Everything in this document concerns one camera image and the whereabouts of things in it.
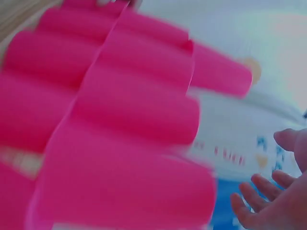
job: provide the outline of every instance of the finger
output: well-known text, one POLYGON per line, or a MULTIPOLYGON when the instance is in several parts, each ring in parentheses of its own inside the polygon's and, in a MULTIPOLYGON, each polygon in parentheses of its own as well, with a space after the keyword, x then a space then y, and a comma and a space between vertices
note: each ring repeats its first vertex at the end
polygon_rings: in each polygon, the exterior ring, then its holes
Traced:
POLYGON ((244 204, 241 196, 237 193, 230 196, 231 207, 238 218, 240 224, 245 229, 251 229, 256 222, 256 214, 252 213, 244 204))
POLYGON ((275 185, 273 185, 270 181, 260 176, 259 174, 255 174, 251 177, 251 181, 257 187, 259 192, 261 192, 269 201, 275 200, 281 193, 282 190, 275 185))
POLYGON ((242 183, 239 188, 246 202, 256 213, 260 212, 267 206, 267 202, 258 195, 256 190, 253 189, 249 183, 242 183))
POLYGON ((293 152, 298 133, 299 131, 295 131, 289 128, 274 133, 274 139, 283 149, 293 152))
POLYGON ((273 180, 282 188, 288 188, 295 181, 295 178, 284 173, 281 170, 275 170, 272 173, 273 180))

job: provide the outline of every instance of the hand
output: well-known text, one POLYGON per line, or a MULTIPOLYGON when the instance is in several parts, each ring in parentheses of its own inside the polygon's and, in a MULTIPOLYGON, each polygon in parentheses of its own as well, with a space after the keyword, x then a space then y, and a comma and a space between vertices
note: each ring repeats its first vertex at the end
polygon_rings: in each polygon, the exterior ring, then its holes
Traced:
MULTIPOLYGON (((307 157, 306 130, 287 129, 274 135, 277 143, 288 151, 295 152, 296 160, 307 157)), ((302 172, 306 162, 299 164, 302 172)), ((234 213, 239 222, 250 230, 304 230, 307 226, 307 172, 295 179, 282 171, 272 173, 273 180, 285 190, 271 184, 260 175, 251 180, 257 189, 267 197, 261 198, 249 183, 240 185, 240 191, 255 213, 245 206, 239 194, 231 196, 234 213)))

